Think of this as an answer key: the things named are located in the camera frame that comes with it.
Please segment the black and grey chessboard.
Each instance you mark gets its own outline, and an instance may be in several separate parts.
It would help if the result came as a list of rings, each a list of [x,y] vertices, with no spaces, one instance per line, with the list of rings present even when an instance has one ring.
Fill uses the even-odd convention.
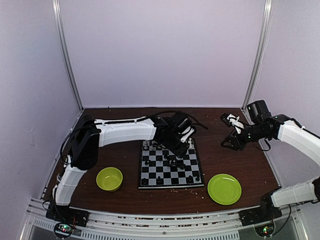
[[[163,146],[156,145],[154,141],[143,141],[137,188],[158,190],[204,187],[204,174],[196,141],[190,138],[187,143],[189,148],[186,154],[177,157]]]

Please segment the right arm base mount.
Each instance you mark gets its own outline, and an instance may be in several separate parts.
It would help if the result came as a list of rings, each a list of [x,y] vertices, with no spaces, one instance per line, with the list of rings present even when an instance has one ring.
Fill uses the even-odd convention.
[[[278,188],[264,194],[260,198],[260,205],[258,207],[241,210],[239,218],[242,226],[255,225],[267,221],[271,221],[282,216],[282,211],[279,207],[275,207],[272,202],[272,194]]]

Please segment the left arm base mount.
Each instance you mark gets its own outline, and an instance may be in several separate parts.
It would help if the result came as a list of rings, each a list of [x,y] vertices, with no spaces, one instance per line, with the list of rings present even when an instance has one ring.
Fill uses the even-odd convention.
[[[47,219],[73,227],[87,226],[90,215],[88,211],[57,205],[52,196],[42,203],[42,207],[46,210],[45,217]]]

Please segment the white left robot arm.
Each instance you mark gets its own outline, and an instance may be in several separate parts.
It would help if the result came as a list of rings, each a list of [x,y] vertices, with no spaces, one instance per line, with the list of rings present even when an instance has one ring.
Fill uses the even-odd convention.
[[[197,127],[208,128],[194,116],[178,110],[118,120],[83,116],[78,128],[66,136],[60,147],[63,169],[49,197],[46,217],[63,223],[88,218],[87,211],[71,209],[70,202],[83,175],[97,164],[100,148],[131,141],[154,141],[181,157],[187,152],[187,139],[196,133]]]

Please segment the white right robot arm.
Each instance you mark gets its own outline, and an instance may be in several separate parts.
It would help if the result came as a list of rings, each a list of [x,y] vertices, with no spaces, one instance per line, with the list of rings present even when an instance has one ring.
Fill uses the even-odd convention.
[[[285,114],[273,115],[264,100],[257,100],[247,105],[251,123],[244,123],[232,113],[223,113],[220,120],[233,130],[222,143],[223,148],[242,151],[249,143],[259,140],[277,140],[290,146],[309,158],[317,166],[320,164],[320,137],[306,129],[295,118]],[[268,220],[284,206],[304,203],[319,203],[320,178],[311,177],[304,182],[282,187],[267,193],[261,199],[256,210],[259,220]]]

